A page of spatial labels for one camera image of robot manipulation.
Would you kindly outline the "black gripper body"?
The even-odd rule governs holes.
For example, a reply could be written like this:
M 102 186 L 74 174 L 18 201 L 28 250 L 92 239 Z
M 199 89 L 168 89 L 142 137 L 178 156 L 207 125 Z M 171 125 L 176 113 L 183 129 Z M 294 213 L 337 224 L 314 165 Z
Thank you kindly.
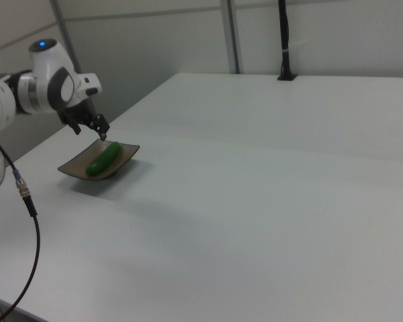
M 89 99 L 59 111 L 57 114 L 61 122 L 69 127 L 85 125 L 89 128 L 98 128 L 98 115 Z

